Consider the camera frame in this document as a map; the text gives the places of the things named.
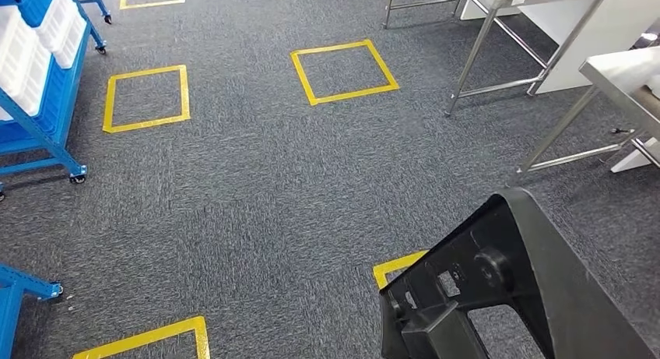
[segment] yellow floor marking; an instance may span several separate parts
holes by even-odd
[[[195,333],[197,358],[210,359],[211,352],[209,350],[209,337],[206,334],[206,322],[204,321],[203,316],[197,316],[182,322],[175,322],[169,326],[150,330],[103,346],[94,347],[91,350],[77,353],[72,359],[101,359],[102,357],[109,357],[111,355],[123,353],[135,349],[136,347],[145,346],[189,331]]]
[[[382,289],[388,285],[388,278],[386,277],[388,273],[412,266],[415,262],[420,260],[422,255],[426,253],[427,250],[422,250],[421,252],[415,252],[413,254],[374,266],[374,277],[376,278],[378,289]]]
[[[337,51],[337,50],[350,49],[350,48],[360,48],[362,46],[369,49],[369,52],[374,57],[376,64],[378,64],[378,67],[383,72],[383,75],[385,75],[388,84],[383,86],[376,86],[375,88],[356,90],[354,92],[334,94],[327,97],[316,97],[314,95],[314,91],[311,89],[311,85],[309,83],[309,80],[307,79],[307,75],[305,74],[303,66],[300,63],[299,55],[322,53],[327,51]],[[394,76],[391,74],[390,70],[386,66],[385,62],[383,61],[383,58],[381,58],[381,55],[378,54],[378,51],[376,51],[376,47],[374,46],[374,43],[371,42],[371,40],[362,40],[358,42],[352,42],[349,44],[325,46],[323,48],[294,50],[291,52],[291,60],[293,61],[293,67],[295,67],[296,72],[298,73],[298,77],[300,77],[300,83],[303,85],[303,89],[305,91],[305,94],[307,95],[307,99],[309,100],[310,105],[312,106],[316,104],[324,104],[327,102],[332,102],[334,100],[346,100],[349,98],[366,96],[369,94],[387,92],[389,90],[397,90],[399,88],[398,83],[394,79]]]
[[[177,3],[184,3],[185,0],[172,0],[172,1],[162,1],[162,2],[149,2],[149,3],[139,3],[137,5],[129,5],[127,0],[119,0],[119,9],[139,9],[141,7],[152,7],[152,6],[165,6],[165,5],[174,5]]]
[[[130,79],[132,77],[157,75],[159,73],[179,71],[179,84],[181,86],[181,114],[170,116],[169,118],[160,118],[155,120],[140,121],[137,123],[112,125],[112,115],[114,111],[114,92],[117,87],[117,80]],[[122,73],[112,75],[107,81],[107,95],[105,98],[105,114],[103,130],[108,133],[117,133],[132,131],[134,129],[154,127],[184,121],[190,119],[190,99],[188,96],[188,70],[185,65],[172,65],[171,67],[162,67],[160,69],[146,69],[143,71]]]

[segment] white plastic bin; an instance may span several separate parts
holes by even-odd
[[[0,87],[30,116],[39,113],[51,54],[15,6],[0,7]],[[0,121],[12,117],[0,109]]]
[[[75,55],[78,53],[78,47],[80,46],[80,41],[83,39],[86,26],[85,20],[78,14],[78,9],[76,8],[61,46],[53,51],[55,60],[58,61],[58,65],[63,69],[70,69],[73,66]]]
[[[35,30],[58,65],[70,69],[85,31],[85,20],[73,0],[52,0],[44,21]]]

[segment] gray carpet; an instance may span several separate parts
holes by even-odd
[[[384,31],[385,0],[186,0],[121,11],[105,1],[113,26],[87,9],[108,55],[87,55],[68,145],[89,166],[88,182],[70,185],[57,168],[3,180],[0,261],[60,280],[71,296],[25,300],[17,358],[71,357],[196,315],[214,358],[379,358],[372,267],[448,234],[583,91],[494,93],[442,117],[480,27],[449,20],[451,5],[393,12]],[[555,48],[524,17],[510,23],[545,56]],[[290,52],[365,38],[401,89],[310,106]],[[381,83],[372,58],[334,56],[303,61],[320,94]],[[110,75],[180,64],[191,120],[102,132]],[[493,29],[469,86],[537,73]],[[115,124],[176,112],[170,79],[118,85]],[[599,98],[549,157],[613,141],[607,130],[626,125]],[[520,182],[657,352],[658,171],[613,175],[586,160]],[[475,319],[493,357],[538,357],[511,314]],[[183,335],[121,357],[195,352]]]

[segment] stainless steel table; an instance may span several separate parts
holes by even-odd
[[[602,153],[616,152],[627,142],[631,142],[642,155],[655,166],[660,167],[660,161],[648,152],[644,143],[638,138],[643,132],[648,132],[656,139],[660,139],[660,100],[644,85],[649,78],[660,74],[660,47],[590,57],[580,67],[580,72],[593,85],[521,164],[518,173],[537,171]],[[629,131],[621,143],[535,164],[541,154],[559,138],[599,91],[621,108],[630,120],[635,121],[640,126],[639,129]]]
[[[457,1],[456,6],[454,8],[454,16],[455,16],[456,12],[458,11],[458,6],[460,5],[462,0],[431,0],[431,1],[414,2],[408,4],[400,4],[400,5],[393,5],[392,0],[388,0],[388,5],[386,7],[387,12],[385,14],[385,21],[383,23],[383,27],[384,28],[388,27],[390,11],[392,10],[406,9],[409,7],[432,5],[437,3],[445,3],[445,2],[453,2],[453,1]],[[591,18],[594,11],[598,8],[600,3],[602,2],[602,0],[594,0],[592,2],[591,6],[587,9],[585,14],[581,17],[581,19],[577,22],[573,30],[570,32],[567,39],[557,48],[553,56],[550,57],[549,61],[546,62],[536,52],[534,52],[534,50],[532,50],[532,48],[529,47],[529,45],[527,45],[527,43],[525,43],[525,41],[522,40],[522,38],[520,38],[510,27],[504,24],[504,22],[502,22],[502,20],[500,20],[497,17],[497,12],[502,8],[507,8],[511,6],[538,5],[542,3],[556,2],[562,0],[471,0],[471,1],[473,1],[475,5],[477,5],[477,7],[479,7],[484,13],[486,13],[486,18],[483,21],[481,31],[479,31],[479,35],[477,36],[476,41],[472,46],[472,50],[470,51],[468,60],[465,63],[465,67],[463,68],[460,78],[458,79],[456,89],[451,94],[451,102],[449,104],[449,107],[445,111],[445,114],[447,116],[450,115],[451,112],[454,110],[458,98],[470,97],[476,94],[489,93],[495,90],[503,90],[516,86],[524,86],[524,85],[530,85],[527,93],[529,95],[534,95],[540,83],[542,83],[546,79],[550,71],[561,59],[561,57],[566,52],[568,47],[571,45],[573,40],[575,40],[575,37],[580,33],[582,27]],[[486,38],[488,31],[490,30],[490,26],[492,26],[493,23],[497,24],[500,28],[502,28],[502,30],[504,30],[504,32],[507,35],[509,35],[509,37],[511,37],[518,45],[520,45],[532,58],[534,58],[534,60],[537,63],[539,63],[539,65],[541,65],[542,71],[536,77],[532,77],[529,79],[520,79],[510,83],[503,83],[503,84],[487,86],[485,88],[479,88],[475,90],[462,91],[463,86],[465,85],[465,81],[470,72],[470,69],[472,68],[472,64],[474,63],[475,58],[479,53],[479,49],[481,48],[481,45],[483,44],[483,41]]]

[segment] black plastic object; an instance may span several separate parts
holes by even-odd
[[[459,294],[443,287],[446,273]],[[382,355],[487,359],[468,312],[501,304],[516,311],[548,359],[655,358],[521,189],[492,195],[381,290]]]

